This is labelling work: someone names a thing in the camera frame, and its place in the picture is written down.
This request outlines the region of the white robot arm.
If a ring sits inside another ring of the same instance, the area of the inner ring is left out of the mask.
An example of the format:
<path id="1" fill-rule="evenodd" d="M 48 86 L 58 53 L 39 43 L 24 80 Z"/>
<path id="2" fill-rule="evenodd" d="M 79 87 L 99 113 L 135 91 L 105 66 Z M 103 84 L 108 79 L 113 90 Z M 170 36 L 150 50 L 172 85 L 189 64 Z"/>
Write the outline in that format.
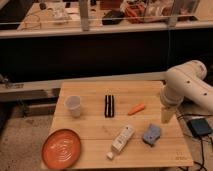
<path id="1" fill-rule="evenodd" d="M 206 75 L 206 66 L 199 60 L 173 66 L 165 72 L 166 84 L 160 92 L 162 123 L 171 120 L 185 98 L 213 115 L 213 86 L 204 82 Z"/>

